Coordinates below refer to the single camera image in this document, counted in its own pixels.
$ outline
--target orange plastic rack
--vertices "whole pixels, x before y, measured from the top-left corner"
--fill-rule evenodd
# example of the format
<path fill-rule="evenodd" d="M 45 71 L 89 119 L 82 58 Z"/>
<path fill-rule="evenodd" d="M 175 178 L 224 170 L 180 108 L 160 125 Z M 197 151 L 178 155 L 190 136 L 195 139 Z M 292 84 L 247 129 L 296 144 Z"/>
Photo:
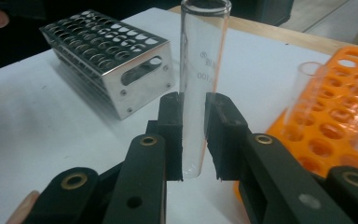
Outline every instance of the orange plastic rack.
<path fill-rule="evenodd" d="M 282 130 L 284 112 L 267 133 L 288 148 L 303 167 L 326 176 L 333 166 L 358 167 L 358 47 L 337 51 L 327 62 L 327 74 L 318 91 L 301 138 L 289 140 Z"/>

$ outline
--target screw hole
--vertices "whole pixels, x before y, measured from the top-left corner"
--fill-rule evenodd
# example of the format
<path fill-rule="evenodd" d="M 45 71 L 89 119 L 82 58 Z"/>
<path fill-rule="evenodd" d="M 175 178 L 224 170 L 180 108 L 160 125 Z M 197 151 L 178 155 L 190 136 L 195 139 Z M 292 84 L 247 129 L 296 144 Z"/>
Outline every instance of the screw hole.
<path fill-rule="evenodd" d="M 141 145 L 143 146 L 153 146 L 157 143 L 157 139 L 152 136 L 147 136 L 141 139 Z"/>

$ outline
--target white table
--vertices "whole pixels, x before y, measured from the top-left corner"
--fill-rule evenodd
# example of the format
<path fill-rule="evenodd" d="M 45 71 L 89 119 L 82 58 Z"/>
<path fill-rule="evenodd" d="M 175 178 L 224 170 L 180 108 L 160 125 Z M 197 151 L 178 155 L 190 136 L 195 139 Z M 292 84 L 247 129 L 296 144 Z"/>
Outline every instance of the white table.
<path fill-rule="evenodd" d="M 180 15 L 152 8 L 124 22 L 171 40 L 179 83 Z M 254 133 L 264 132 L 285 108 L 296 66 L 329 58 L 235 30 L 226 41 L 218 91 L 232 99 Z M 120 121 L 52 50 L 0 69 L 0 223 L 60 172 L 81 166 L 100 174 L 123 161 L 131 139 L 157 118 L 158 101 Z M 198 178 L 168 183 L 167 223 L 247 223 L 233 183 L 216 180 L 205 154 Z"/>

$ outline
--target metal test tube rack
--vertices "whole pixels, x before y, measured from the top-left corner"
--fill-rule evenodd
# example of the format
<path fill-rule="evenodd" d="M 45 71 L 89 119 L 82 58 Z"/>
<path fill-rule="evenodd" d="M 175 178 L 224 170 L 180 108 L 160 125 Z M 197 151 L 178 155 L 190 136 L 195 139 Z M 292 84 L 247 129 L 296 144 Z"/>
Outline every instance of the metal test tube rack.
<path fill-rule="evenodd" d="M 124 119 L 174 85 L 170 42 L 88 10 L 41 27 L 57 56 Z"/>

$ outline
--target dark background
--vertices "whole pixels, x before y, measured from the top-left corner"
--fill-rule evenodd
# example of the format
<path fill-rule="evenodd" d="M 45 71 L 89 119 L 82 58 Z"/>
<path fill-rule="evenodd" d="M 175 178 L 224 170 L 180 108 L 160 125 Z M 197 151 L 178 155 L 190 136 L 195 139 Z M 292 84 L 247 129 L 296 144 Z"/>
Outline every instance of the dark background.
<path fill-rule="evenodd" d="M 0 29 L 0 67 L 18 62 L 50 49 L 39 27 L 94 9 L 116 20 L 123 20 L 151 7 L 169 9 L 180 0 L 45 0 L 44 21 L 10 17 L 8 26 Z"/>
<path fill-rule="evenodd" d="M 17 0 L 17 2 L 27 1 L 32 0 Z M 278 26 L 289 20 L 293 1 L 231 0 L 231 16 Z M 93 9 L 121 21 L 151 7 L 169 9 L 181 4 L 181 0 L 45 0 L 43 2 L 47 14 L 46 20 L 10 17 L 9 25 L 0 29 L 0 67 L 50 49 L 39 27 L 76 13 Z"/>

